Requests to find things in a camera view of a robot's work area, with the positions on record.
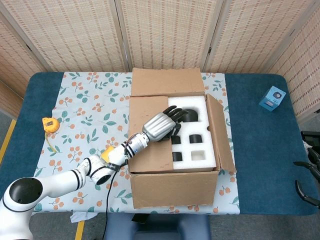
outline box flap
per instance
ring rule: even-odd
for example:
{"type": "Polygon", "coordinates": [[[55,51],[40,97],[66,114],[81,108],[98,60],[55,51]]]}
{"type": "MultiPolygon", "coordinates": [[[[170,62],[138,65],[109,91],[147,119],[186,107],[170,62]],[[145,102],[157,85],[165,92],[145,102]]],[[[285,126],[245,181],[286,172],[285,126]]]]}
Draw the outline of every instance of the box flap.
{"type": "Polygon", "coordinates": [[[209,122],[213,122],[213,125],[209,127],[211,135],[214,136],[215,157],[219,161],[220,168],[235,173],[236,168],[230,151],[223,106],[210,94],[206,95],[206,106],[209,122]]]}
{"type": "MultiPolygon", "coordinates": [[[[130,97],[129,136],[141,133],[143,125],[168,107],[166,96],[130,97]]],[[[148,147],[129,160],[131,173],[172,171],[171,141],[149,142],[148,147]]]]}
{"type": "Polygon", "coordinates": [[[212,205],[218,173],[132,174],[133,207],[212,205]]]}
{"type": "Polygon", "coordinates": [[[133,68],[131,96],[197,96],[204,91],[199,68],[133,68]]]}

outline yellow floor line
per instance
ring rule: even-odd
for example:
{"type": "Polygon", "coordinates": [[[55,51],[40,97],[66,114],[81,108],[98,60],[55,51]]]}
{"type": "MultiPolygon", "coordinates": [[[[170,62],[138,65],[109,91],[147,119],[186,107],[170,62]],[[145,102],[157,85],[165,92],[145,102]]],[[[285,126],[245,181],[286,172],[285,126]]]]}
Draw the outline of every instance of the yellow floor line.
{"type": "Polygon", "coordinates": [[[78,227],[76,228],[76,234],[74,240],[81,240],[82,239],[82,233],[84,232],[85,227],[85,221],[79,221],[78,227]]]}
{"type": "Polygon", "coordinates": [[[16,120],[12,120],[11,123],[10,123],[10,126],[9,126],[8,131],[6,132],[6,135],[5,135],[5,138],[4,138],[2,147],[1,147],[1,149],[0,149],[0,164],[1,164],[1,162],[2,162],[2,158],[3,158],[4,155],[5,155],[5,152],[6,152],[6,149],[7,149],[8,144],[9,144],[9,141],[10,141],[10,138],[11,138],[11,135],[12,135],[12,132],[14,131],[16,122],[17,122],[16,120]]]}

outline white robotic arm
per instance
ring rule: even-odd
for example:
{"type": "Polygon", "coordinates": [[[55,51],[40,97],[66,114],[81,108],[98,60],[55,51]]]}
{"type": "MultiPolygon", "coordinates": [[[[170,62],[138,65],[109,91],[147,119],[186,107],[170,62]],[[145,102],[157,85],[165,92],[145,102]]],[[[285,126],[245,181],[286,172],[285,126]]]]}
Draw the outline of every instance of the white robotic arm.
{"type": "Polygon", "coordinates": [[[176,106],[158,113],[144,124],[142,133],[134,134],[108,153],[108,164],[98,155],[93,155],[85,158],[75,169],[49,177],[23,177],[11,183],[0,201],[0,239],[32,240],[30,217],[43,198],[57,198],[82,188],[86,184],[86,176],[97,185],[105,183],[127,159],[145,149],[149,141],[169,139],[174,129],[176,135],[181,127],[176,122],[186,113],[176,106]]]}

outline blue box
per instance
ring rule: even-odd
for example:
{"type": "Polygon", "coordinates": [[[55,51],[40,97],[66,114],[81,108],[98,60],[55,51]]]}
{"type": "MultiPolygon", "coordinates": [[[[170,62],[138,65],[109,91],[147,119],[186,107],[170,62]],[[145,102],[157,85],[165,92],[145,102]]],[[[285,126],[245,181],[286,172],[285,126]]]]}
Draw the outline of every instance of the blue box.
{"type": "Polygon", "coordinates": [[[284,99],[286,93],[279,88],[272,86],[263,96],[259,105],[269,110],[270,112],[276,109],[284,99]]]}

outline black cylindrical object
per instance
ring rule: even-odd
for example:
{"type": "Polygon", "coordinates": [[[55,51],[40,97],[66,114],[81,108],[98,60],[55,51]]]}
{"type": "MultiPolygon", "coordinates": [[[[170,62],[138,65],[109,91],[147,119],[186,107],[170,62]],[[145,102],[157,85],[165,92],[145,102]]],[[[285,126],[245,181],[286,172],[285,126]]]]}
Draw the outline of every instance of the black cylindrical object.
{"type": "Polygon", "coordinates": [[[173,159],[174,162],[180,162],[180,161],[182,161],[182,154],[181,154],[181,152],[177,152],[177,151],[172,152],[172,159],[173,159]]]}
{"type": "Polygon", "coordinates": [[[192,109],[184,109],[188,113],[181,117],[182,122],[198,122],[198,113],[192,109]]]}
{"type": "Polygon", "coordinates": [[[199,144],[202,143],[202,137],[199,134],[193,134],[189,136],[189,142],[191,144],[199,144]]]}
{"type": "Polygon", "coordinates": [[[181,144],[181,140],[179,136],[172,135],[171,136],[171,144],[181,144]]]}

